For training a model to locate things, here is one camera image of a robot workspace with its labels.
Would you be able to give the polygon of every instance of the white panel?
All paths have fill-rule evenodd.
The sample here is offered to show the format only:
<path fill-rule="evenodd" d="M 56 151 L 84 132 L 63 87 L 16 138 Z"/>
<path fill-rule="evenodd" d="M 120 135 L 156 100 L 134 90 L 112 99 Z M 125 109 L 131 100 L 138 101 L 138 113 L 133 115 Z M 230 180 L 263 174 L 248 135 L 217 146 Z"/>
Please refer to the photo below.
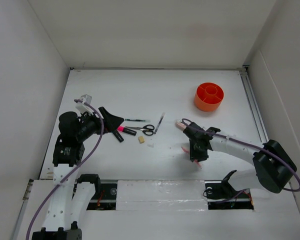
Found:
<path fill-rule="evenodd" d="M 29 0 L 75 68 L 237 68 L 276 0 Z"/>
<path fill-rule="evenodd" d="M 250 74 L 268 135 L 282 143 L 300 175 L 300 0 L 285 1 Z M 300 193 L 296 201 L 300 210 Z"/>
<path fill-rule="evenodd" d="M 68 70 L 26 0 L 0 0 L 0 240 L 37 178 Z"/>
<path fill-rule="evenodd" d="M 203 180 L 118 181 L 118 211 L 195 211 L 208 210 Z"/>
<path fill-rule="evenodd" d="M 174 188 L 173 192 L 179 192 L 182 198 L 187 191 L 183 187 L 179 190 Z M 25 239 L 33 214 L 51 189 L 52 181 L 34 182 L 17 240 Z M 129 189 L 132 194 L 137 193 L 134 188 Z M 141 199 L 142 194 L 147 194 L 151 200 L 160 199 L 159 193 L 150 187 L 139 190 L 140 196 L 135 194 L 136 198 Z M 98 240 L 300 240 L 300 215 L 292 195 L 288 192 L 274 195 L 268 195 L 268 198 L 252 196 L 255 204 L 263 204 L 260 211 L 89 210 L 82 221 L 82 239 L 90 240 L 97 236 Z M 40 231 L 46 211 L 45 206 L 34 222 L 32 231 Z"/>
<path fill-rule="evenodd" d="M 215 112 L 202 112 L 194 105 L 197 87 L 204 82 L 218 84 L 224 100 Z M 257 143 L 259 134 L 238 71 L 223 70 L 73 70 L 70 73 L 58 115 L 75 111 L 75 98 L 92 96 L 91 104 L 104 106 L 111 114 L 124 118 L 150 119 L 157 125 L 162 112 L 162 124 L 154 136 L 122 134 L 119 143 L 106 134 L 91 159 L 80 168 L 81 173 L 99 174 L 101 179 L 176 180 L 223 179 L 233 169 L 247 170 L 253 166 L 222 152 L 209 152 L 202 169 L 189 160 L 181 146 L 189 139 L 175 122 L 189 118 L 201 126 L 217 127 L 231 135 Z M 57 120 L 46 153 L 40 178 L 52 178 L 52 159 L 60 131 Z M 144 126 L 124 122 L 123 126 Z M 143 136 L 145 144 L 139 144 Z M 97 136 L 85 143 L 85 156 L 96 144 Z"/>

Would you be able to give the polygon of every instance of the orange container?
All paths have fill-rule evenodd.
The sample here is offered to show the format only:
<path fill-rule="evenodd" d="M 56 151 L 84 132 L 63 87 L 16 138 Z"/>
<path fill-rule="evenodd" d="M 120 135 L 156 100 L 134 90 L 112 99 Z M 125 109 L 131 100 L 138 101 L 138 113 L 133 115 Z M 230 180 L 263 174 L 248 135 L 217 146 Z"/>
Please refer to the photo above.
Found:
<path fill-rule="evenodd" d="M 212 82 L 202 83 L 196 90 L 194 104 L 205 112 L 216 110 L 224 99 L 224 91 Z"/>

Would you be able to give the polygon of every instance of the black mount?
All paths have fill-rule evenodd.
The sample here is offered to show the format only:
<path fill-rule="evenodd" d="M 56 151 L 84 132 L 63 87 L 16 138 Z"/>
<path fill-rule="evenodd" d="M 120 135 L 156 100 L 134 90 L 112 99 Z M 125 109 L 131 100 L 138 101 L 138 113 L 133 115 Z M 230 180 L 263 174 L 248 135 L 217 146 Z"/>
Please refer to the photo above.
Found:
<path fill-rule="evenodd" d="M 58 231 L 46 231 L 43 227 L 41 231 L 32 234 L 32 240 L 81 240 L 82 231 L 80 228 L 64 231 L 62 227 Z"/>
<path fill-rule="evenodd" d="M 230 177 L 237 170 L 229 172 L 222 180 L 220 181 L 207 181 L 205 183 L 205 193 L 208 199 L 229 199 L 235 196 L 238 191 L 236 191 L 228 182 Z"/>
<path fill-rule="evenodd" d="M 285 163 L 287 163 L 295 172 L 297 167 L 291 158 L 288 156 L 283 147 L 274 140 L 269 140 L 263 144 L 263 149 L 277 155 Z M 253 164 L 256 171 L 256 176 L 260 184 L 268 191 L 278 194 L 282 191 L 285 185 L 292 178 L 293 174 L 278 160 L 272 159 L 271 156 L 262 151 L 255 152 Z"/>

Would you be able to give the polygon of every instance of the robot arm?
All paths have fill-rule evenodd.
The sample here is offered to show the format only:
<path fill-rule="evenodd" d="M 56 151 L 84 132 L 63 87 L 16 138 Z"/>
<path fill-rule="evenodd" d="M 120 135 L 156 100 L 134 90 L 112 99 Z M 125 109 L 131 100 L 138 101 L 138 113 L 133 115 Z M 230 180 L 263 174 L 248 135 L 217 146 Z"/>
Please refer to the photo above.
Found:
<path fill-rule="evenodd" d="M 104 107 L 99 108 L 104 119 L 97 118 L 84 106 L 84 103 L 91 101 L 88 97 L 88 95 L 82 96 L 80 98 L 82 103 L 76 106 L 81 116 L 69 111 L 59 117 L 60 135 L 55 143 L 52 161 L 53 185 L 58 188 L 51 195 L 41 231 L 34 232 L 32 240 L 82 238 L 81 220 L 91 198 L 101 191 L 101 181 L 97 174 L 82 174 L 77 180 L 74 194 L 79 171 L 73 171 L 82 161 L 85 151 L 83 143 L 93 134 L 101 134 L 101 121 L 105 126 L 103 133 L 113 133 L 120 142 L 123 141 L 117 128 L 124 119 L 111 115 Z M 70 172 L 73 174 L 64 179 Z"/>
<path fill-rule="evenodd" d="M 235 173 L 236 170 L 232 171 L 222 180 L 222 188 L 227 189 L 225 192 L 228 192 L 225 198 L 232 197 L 237 193 L 234 188 L 240 190 L 249 187 L 263 187 L 277 194 L 284 189 L 293 173 L 281 162 L 273 159 L 272 156 L 265 152 L 270 152 L 280 157 L 294 172 L 297 171 L 296 165 L 277 141 L 269 140 L 267 143 L 245 143 L 243 145 L 242 140 L 230 136 L 215 127 L 204 130 L 195 122 L 184 125 L 181 121 L 177 121 L 176 124 L 183 129 L 183 133 L 189 138 L 191 161 L 197 160 L 201 162 L 207 160 L 209 157 L 208 150 L 210 150 L 232 155 L 254 166 L 254 169 L 249 171 L 239 173 Z M 255 176 L 257 176 L 259 186 L 258 183 L 249 187 L 245 185 L 246 183 L 252 183 L 253 181 L 250 179 L 255 178 Z"/>

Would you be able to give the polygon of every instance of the purple cable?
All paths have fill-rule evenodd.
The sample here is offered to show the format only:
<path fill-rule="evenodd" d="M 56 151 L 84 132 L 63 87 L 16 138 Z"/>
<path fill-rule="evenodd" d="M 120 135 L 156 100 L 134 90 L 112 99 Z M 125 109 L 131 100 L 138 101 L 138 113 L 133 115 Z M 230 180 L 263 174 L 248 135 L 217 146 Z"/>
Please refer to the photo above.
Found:
<path fill-rule="evenodd" d="M 227 203 L 227 202 L 229 202 L 230 200 L 236 199 L 237 197 L 239 197 L 239 195 L 241 195 L 245 190 L 247 190 L 247 189 L 242 189 L 242 190 L 240 190 L 236 195 L 234 195 L 233 197 L 230 197 L 230 198 L 225 199 L 225 200 L 222 200 L 222 201 L 215 201 L 214 203 L 216 203 L 216 204 L 224 204 L 224 203 Z"/>
<path fill-rule="evenodd" d="M 76 103 L 82 103 L 83 101 L 79 100 L 79 99 L 75 99 L 74 100 Z M 93 110 L 93 113 L 96 114 L 101 122 L 101 132 L 100 132 L 100 137 L 98 138 L 98 141 L 96 142 L 94 148 L 91 150 L 91 152 L 74 168 L 72 169 L 61 181 L 60 183 L 63 183 L 64 181 L 66 181 L 67 178 L 69 178 L 76 170 L 78 170 L 78 168 L 80 168 L 87 160 L 88 158 L 91 157 L 91 155 L 95 152 L 95 150 L 97 149 L 98 145 L 100 144 L 100 141 L 102 139 L 102 135 L 104 134 L 104 130 L 105 130 L 105 125 L 104 125 L 104 121 L 102 121 L 102 117 L 100 115 L 100 113 L 98 113 L 98 111 L 96 109 L 94 109 L 90 104 L 88 103 L 84 103 L 84 105 L 88 106 L 90 109 Z M 40 206 L 38 207 L 38 209 L 36 210 L 35 214 L 33 215 L 28 230 L 26 231 L 26 236 L 25 236 L 25 240 L 29 240 L 30 239 L 30 233 L 31 233 L 31 228 L 34 225 L 34 222 L 38 216 L 38 214 L 40 213 L 41 209 L 43 208 L 43 206 L 46 204 L 46 202 L 49 200 L 49 198 L 52 196 L 52 194 L 54 194 L 54 192 L 60 187 L 60 185 L 56 185 L 51 192 L 46 196 L 46 198 L 43 200 L 43 202 L 40 204 Z"/>
<path fill-rule="evenodd" d="M 264 152 L 265 154 L 271 156 L 272 158 L 276 159 L 277 161 L 279 161 L 282 165 L 284 165 L 292 173 L 292 175 L 295 177 L 295 179 L 297 180 L 297 182 L 299 184 L 299 188 L 297 188 L 297 189 L 283 188 L 283 190 L 286 190 L 286 191 L 289 191 L 289 192 L 300 192 L 300 178 L 299 178 L 299 176 L 297 175 L 297 173 L 284 160 L 282 160 L 277 155 L 273 154 L 272 152 L 270 152 L 270 151 L 268 151 L 266 149 L 263 149 L 262 147 L 259 147 L 259 146 L 256 146 L 256 145 L 244 142 L 244 141 L 240 141 L 240 140 L 237 140 L 237 139 L 232 138 L 232 137 L 228 137 L 228 136 L 225 136 L 225 135 L 222 135 L 222 134 L 218 134 L 218 133 L 211 133 L 211 132 L 208 132 L 208 131 L 205 131 L 205 130 L 198 130 L 198 129 L 194 128 L 194 127 L 189 126 L 187 123 L 185 123 L 185 121 L 190 122 L 190 123 L 192 123 L 192 121 L 190 121 L 189 119 L 186 119 L 186 118 L 182 118 L 181 123 L 184 124 L 185 126 L 187 126 L 188 128 L 191 128 L 193 130 L 196 130 L 198 132 L 202 132 L 202 133 L 210 135 L 210 136 L 216 136 L 216 137 L 220 137 L 220 138 L 223 138 L 223 139 L 229 139 L 232 142 L 235 142 L 235 143 L 238 143 L 238 144 L 250 147 L 250 148 L 254 148 L 254 149 L 257 149 L 257 150 L 260 150 L 260 151 Z"/>

